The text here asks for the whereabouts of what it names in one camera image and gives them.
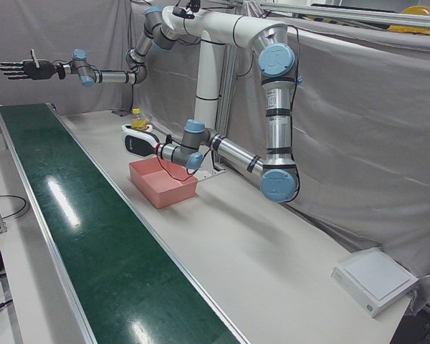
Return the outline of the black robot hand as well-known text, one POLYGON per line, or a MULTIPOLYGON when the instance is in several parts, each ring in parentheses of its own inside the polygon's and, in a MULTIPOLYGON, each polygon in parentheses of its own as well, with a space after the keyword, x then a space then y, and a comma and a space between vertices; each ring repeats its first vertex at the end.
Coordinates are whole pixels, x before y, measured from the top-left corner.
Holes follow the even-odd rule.
POLYGON ((20 62, 0 62, 0 70, 9 80, 48 80, 57 73, 56 65, 49 60, 37 59, 33 48, 30 55, 30 59, 20 62))
POLYGON ((127 152, 140 157, 156 154, 156 147, 161 143, 158 136, 152 133, 153 127, 136 130, 130 125, 122 125, 123 144, 127 152))

